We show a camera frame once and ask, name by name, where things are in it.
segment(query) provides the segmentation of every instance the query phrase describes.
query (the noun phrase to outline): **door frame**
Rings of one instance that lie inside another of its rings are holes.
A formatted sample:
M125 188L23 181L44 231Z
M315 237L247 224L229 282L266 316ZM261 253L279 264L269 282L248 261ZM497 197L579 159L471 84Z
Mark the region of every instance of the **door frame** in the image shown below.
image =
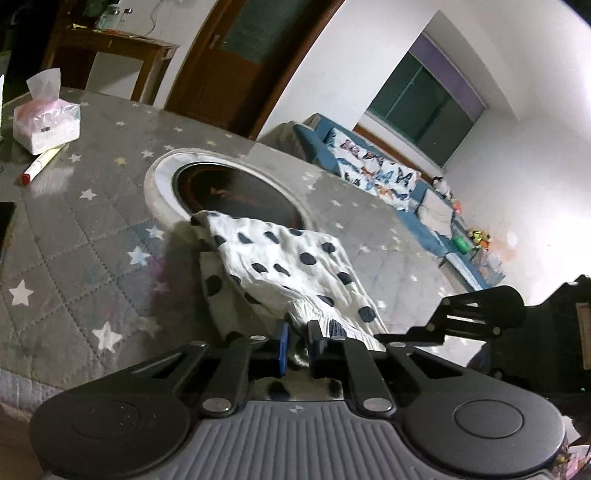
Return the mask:
M201 56L203 55L207 46L209 45L213 37L213 33L215 32L215 29L220 23L224 13L233 1L235 0L218 0L215 6L210 11L207 20L205 21L201 28L201 31L197 35L197 38L195 39L195 42L193 43L189 51L189 54L187 55L187 58L183 63L183 66L181 67L180 73L178 74L178 77L173 84L170 96L168 97L168 101L166 102L166 106L164 107L166 110L175 113L180 113L182 111L180 107L183 104L183 95L189 87L193 71L199 63L199 61L201 60ZM254 122L254 125L250 130L248 138L250 138L251 140L255 140L257 138L258 134L262 130L262 127L264 126L265 122L267 121L271 112L273 111L273 108L279 101L279 98L285 90L285 87L287 87L287 84L293 77L297 68L300 66L302 60L304 60L305 56L310 51L312 45L318 39L320 33L322 33L330 19L334 16L336 11L344 2L345 0L329 0L327 8L321 14L320 18L312 27L308 35L306 35L304 41L300 44L297 52L292 57L284 71L281 73L278 82L273 87L273 90L271 91L269 98L267 99L265 105L263 106L259 115L257 116L256 121Z

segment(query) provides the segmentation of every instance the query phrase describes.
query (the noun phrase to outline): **blue sofa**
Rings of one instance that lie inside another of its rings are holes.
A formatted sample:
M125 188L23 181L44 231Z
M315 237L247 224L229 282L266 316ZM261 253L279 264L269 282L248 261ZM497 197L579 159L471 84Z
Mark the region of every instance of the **blue sofa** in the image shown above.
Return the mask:
M331 119L326 118L323 115L320 115L319 113L310 117L304 124L295 124L292 128L293 134L295 135L297 142L301 147L300 150L305 156L304 160L317 165L334 175L339 175L338 164L333 154L324 144L324 139L333 128L338 128L341 130L360 147L373 151L379 155L384 155L384 152L382 152L373 144L367 142L367 140L363 137L360 137L355 132L342 127L341 125L333 122ZM426 181L419 180L417 182L417 187L411 193L411 199L415 200L416 204L421 203L427 189L432 190L433 188ZM480 290L491 287L486 283L484 278L482 278L472 263L470 263L470 259L472 257L471 253L465 255L461 254L451 239L434 233L425 227L415 214L414 210L409 210L408 212L402 210L395 211L404 226L406 226L406 228L415 236L419 244L426 251L431 252L437 257L446 257L448 260L449 255L452 254L455 263L454 266L460 275L464 276L465 280L467 280L467 274L463 274L460 271L465 270L471 274L474 280L476 280L478 285L471 285L471 288ZM454 219L453 223L454 228L463 230L458 221Z

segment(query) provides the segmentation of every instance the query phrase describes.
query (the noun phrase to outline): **wooden door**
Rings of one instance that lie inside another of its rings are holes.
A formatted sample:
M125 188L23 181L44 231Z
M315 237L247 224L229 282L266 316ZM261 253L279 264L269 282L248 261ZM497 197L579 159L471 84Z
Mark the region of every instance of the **wooden door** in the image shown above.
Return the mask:
M343 0L219 0L166 108L255 137Z

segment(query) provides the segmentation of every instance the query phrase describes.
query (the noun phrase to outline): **metal screw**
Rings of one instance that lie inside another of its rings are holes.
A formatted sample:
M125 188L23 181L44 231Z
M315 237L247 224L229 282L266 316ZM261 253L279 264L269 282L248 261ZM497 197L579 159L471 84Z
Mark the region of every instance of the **metal screw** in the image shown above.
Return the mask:
M205 400L202 404L203 408L213 413L222 413L232 408L232 403L225 398L212 397Z
M385 398L368 398L363 401L363 407L368 411L388 411L392 408L392 402Z

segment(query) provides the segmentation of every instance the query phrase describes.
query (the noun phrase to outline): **window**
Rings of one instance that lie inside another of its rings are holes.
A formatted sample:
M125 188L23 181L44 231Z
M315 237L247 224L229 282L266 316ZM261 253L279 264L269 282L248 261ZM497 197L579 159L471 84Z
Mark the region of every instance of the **window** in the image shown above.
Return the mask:
M485 106L447 57L421 35L369 110L443 166Z

